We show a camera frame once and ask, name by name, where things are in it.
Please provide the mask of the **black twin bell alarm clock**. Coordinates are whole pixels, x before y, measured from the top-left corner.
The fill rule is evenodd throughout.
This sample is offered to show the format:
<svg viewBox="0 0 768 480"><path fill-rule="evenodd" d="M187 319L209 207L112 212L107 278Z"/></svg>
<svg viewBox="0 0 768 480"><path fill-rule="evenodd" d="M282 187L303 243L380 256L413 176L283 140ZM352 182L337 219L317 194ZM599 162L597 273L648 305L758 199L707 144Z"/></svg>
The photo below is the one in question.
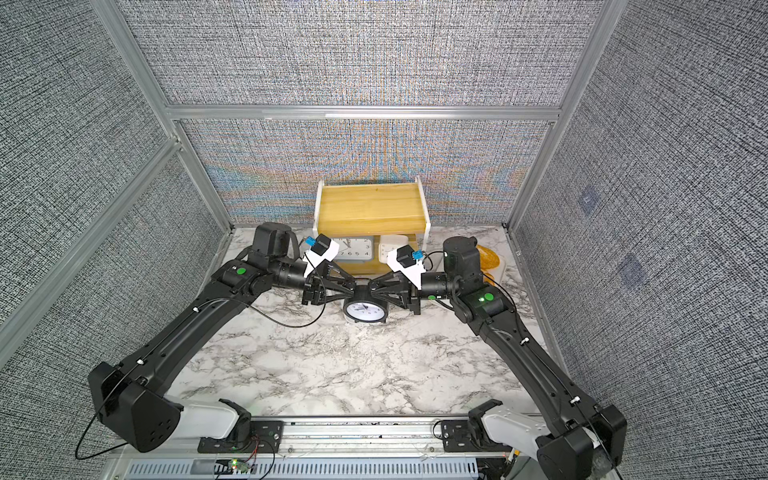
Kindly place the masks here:
<svg viewBox="0 0 768 480"><path fill-rule="evenodd" d="M344 315L356 323L385 323L388 317L388 304L375 298L367 285L358 285L350 298L343 303Z"/></svg>

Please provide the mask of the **grey rectangular alarm clock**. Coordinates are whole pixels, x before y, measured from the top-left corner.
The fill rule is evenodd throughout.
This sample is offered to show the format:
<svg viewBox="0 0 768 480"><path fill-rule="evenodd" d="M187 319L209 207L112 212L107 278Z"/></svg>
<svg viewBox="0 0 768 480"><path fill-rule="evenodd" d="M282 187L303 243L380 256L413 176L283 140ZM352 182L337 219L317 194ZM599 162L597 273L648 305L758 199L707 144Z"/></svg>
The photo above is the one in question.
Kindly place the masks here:
<svg viewBox="0 0 768 480"><path fill-rule="evenodd" d="M339 252L336 255L338 261L367 262L373 259L373 237L339 237L334 241L339 244Z"/></svg>

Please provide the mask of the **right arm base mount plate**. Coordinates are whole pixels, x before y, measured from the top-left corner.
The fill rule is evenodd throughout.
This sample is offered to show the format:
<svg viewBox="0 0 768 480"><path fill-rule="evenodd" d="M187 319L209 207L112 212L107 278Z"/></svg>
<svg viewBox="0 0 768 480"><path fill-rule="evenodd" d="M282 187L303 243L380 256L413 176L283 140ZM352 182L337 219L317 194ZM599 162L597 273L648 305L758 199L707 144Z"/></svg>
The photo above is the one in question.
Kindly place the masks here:
<svg viewBox="0 0 768 480"><path fill-rule="evenodd" d="M449 453L511 451L509 446L476 439L468 420L438 420L433 424L432 435L442 443L443 450Z"/></svg>

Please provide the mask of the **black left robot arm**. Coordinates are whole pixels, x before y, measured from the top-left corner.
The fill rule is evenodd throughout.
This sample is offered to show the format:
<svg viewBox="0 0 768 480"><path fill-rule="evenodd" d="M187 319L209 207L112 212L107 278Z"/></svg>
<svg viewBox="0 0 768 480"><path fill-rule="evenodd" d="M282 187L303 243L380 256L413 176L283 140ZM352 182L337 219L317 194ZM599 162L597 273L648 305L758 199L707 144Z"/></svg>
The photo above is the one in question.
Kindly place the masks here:
<svg viewBox="0 0 768 480"><path fill-rule="evenodd" d="M92 419L145 453L173 438L200 438L244 451L254 441L251 414L221 399L185 404L167 392L189 360L231 319L273 288L295 289L302 303L324 306L352 296L355 279L332 277L340 245L317 235L301 252L287 225L266 222L251 246L224 263L198 296L153 339L115 365L98 364L88 375Z"/></svg>

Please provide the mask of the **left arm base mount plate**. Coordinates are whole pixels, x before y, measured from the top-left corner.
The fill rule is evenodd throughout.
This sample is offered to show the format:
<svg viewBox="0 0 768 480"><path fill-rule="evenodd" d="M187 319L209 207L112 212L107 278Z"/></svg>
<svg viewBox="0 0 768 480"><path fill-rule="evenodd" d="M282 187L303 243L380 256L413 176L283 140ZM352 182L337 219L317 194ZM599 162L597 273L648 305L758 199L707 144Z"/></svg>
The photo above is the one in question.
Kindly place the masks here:
<svg viewBox="0 0 768 480"><path fill-rule="evenodd" d="M277 452L283 437L285 423L279 420L251 420L240 423L223 439L203 437L197 452L200 454L236 454L266 451Z"/></svg>

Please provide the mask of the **small white square alarm clock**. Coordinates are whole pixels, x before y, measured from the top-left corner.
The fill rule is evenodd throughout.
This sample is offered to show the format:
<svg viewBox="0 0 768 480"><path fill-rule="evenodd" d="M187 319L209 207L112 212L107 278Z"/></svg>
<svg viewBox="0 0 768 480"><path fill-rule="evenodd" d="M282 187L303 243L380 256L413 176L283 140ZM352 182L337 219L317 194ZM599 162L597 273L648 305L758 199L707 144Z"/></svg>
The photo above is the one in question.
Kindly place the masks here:
<svg viewBox="0 0 768 480"><path fill-rule="evenodd" d="M406 235L381 235L379 237L379 261L381 263L386 263L391 251L397 251L400 247L407 245L408 243L409 239Z"/></svg>

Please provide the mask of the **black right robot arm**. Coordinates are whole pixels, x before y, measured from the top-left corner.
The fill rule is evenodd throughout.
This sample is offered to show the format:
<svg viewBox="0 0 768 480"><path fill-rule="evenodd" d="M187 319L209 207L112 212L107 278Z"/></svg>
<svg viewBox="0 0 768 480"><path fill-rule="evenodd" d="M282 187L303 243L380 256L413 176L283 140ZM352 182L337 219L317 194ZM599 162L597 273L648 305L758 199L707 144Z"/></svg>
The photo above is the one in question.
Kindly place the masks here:
<svg viewBox="0 0 768 480"><path fill-rule="evenodd" d="M442 247L443 269L428 272L411 247L394 251L390 273L371 280L377 300L418 313L432 298L449 302L454 315L510 368L540 417L489 400L467 415L476 451L510 449L535 460L548 479L599 479L622 461L627 420L578 387L535 340L511 296L481 268L474 237L453 236Z"/></svg>

